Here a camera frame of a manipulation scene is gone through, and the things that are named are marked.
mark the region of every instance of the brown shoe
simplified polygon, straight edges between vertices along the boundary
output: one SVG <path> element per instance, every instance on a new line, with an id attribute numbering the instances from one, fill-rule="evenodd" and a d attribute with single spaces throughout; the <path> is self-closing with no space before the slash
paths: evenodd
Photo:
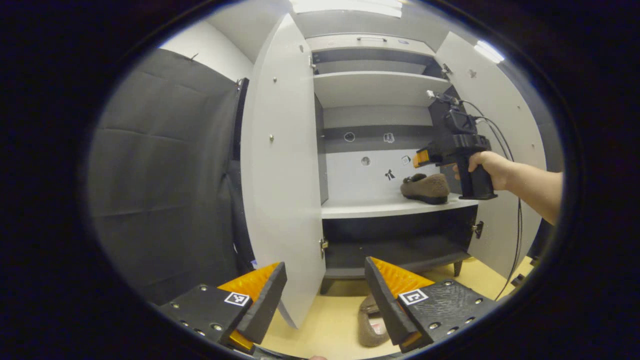
<path id="1" fill-rule="evenodd" d="M 449 184 L 444 174 L 429 177 L 425 174 L 415 174 L 403 180 L 400 192 L 407 199 L 420 200 L 432 205 L 444 204 L 449 196 Z"/>
<path id="2" fill-rule="evenodd" d="M 358 341 L 365 347 L 377 347 L 387 340 L 389 334 L 382 314 L 373 295 L 369 295 L 358 310 Z"/>

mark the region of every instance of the floor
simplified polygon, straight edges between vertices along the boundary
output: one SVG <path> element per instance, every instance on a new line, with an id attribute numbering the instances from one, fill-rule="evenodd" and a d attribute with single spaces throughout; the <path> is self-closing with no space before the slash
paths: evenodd
<path id="1" fill-rule="evenodd" d="M 529 274 L 533 268 L 530 262 L 530 258 L 525 258 L 513 277 Z M 453 278 L 453 264 L 420 275 L 436 282 Z M 464 260 L 456 280 L 491 299 L 498 295 L 505 283 L 503 276 L 474 258 Z M 509 284 L 500 297 L 513 289 Z M 287 325 L 277 312 L 260 345 L 292 356 L 309 358 L 319 355 L 328 360 L 367 359 L 398 352 L 398 347 L 391 341 L 374 348 L 358 343 L 358 307 L 368 293 L 364 280 L 336 281 L 326 295 L 316 296 L 300 329 Z"/>

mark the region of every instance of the human hand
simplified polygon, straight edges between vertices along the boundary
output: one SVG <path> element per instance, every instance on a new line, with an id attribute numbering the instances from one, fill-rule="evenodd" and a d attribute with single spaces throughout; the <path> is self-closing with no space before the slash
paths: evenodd
<path id="1" fill-rule="evenodd" d="M 507 190 L 509 179 L 513 176 L 517 167 L 517 163 L 507 160 L 492 151 L 477 152 L 471 155 L 468 171 L 473 172 L 478 165 L 482 165 L 491 176 L 494 190 Z M 457 165 L 453 166 L 453 171 L 456 173 L 455 178 L 460 180 Z"/>

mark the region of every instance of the cable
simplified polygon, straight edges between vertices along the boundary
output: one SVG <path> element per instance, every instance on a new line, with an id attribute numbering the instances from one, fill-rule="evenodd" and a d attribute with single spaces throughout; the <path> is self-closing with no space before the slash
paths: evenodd
<path id="1" fill-rule="evenodd" d="M 500 148 L 502 148 L 502 152 L 504 153 L 505 157 L 509 157 L 511 158 L 511 161 L 514 161 L 513 158 L 513 153 L 511 152 L 511 148 L 509 147 L 509 143 L 507 142 L 506 137 L 504 136 L 504 134 L 502 134 L 502 131 L 500 130 L 500 127 L 498 125 L 496 125 L 496 123 L 494 123 L 491 119 L 487 118 L 484 116 L 484 114 L 480 111 L 480 109 L 472 104 L 471 102 L 468 102 L 466 100 L 461 100 L 460 102 L 465 102 L 471 106 L 473 106 L 477 112 L 480 114 L 479 117 L 476 117 L 476 119 L 485 119 L 487 126 L 489 126 L 489 129 L 491 129 L 491 132 L 493 133 L 493 135 L 495 136 L 496 140 L 498 140 L 498 144 L 500 144 Z M 498 131 L 498 133 L 500 133 L 500 136 L 498 137 L 498 135 L 496 134 L 495 130 Z M 507 151 L 504 150 L 504 147 L 502 146 L 502 142 L 500 141 L 500 137 L 504 140 L 504 145 L 507 147 L 507 151 L 509 152 L 509 154 L 507 155 Z M 522 250 L 522 232 L 523 232 L 523 223 L 522 223 L 522 200 L 520 198 L 518 198 L 518 214 L 517 214 L 517 228 L 516 228 L 516 250 L 515 250 L 515 257 L 513 258 L 513 264 L 511 265 L 511 271 L 509 271 L 509 276 L 507 277 L 507 281 L 504 283 L 504 286 L 502 287 L 502 290 L 500 290 L 500 293 L 498 293 L 498 296 L 495 297 L 495 300 L 497 301 L 498 298 L 500 297 L 500 295 L 502 295 L 502 293 L 504 292 L 504 290 L 507 288 L 507 285 L 509 284 L 509 281 L 511 280 L 511 277 L 513 276 L 513 273 L 516 270 L 516 264 L 518 263 L 518 259 L 520 258 L 520 251 Z"/>

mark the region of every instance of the gray curtain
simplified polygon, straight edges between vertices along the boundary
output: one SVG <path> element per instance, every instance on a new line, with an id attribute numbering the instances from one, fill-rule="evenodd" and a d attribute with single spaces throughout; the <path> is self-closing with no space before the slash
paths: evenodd
<path id="1" fill-rule="evenodd" d="M 88 163 L 93 222 L 116 269 L 155 304 L 240 273 L 234 233 L 246 224 L 234 214 L 239 173 L 229 168 L 241 94 L 212 69 L 157 49 L 99 121 Z"/>

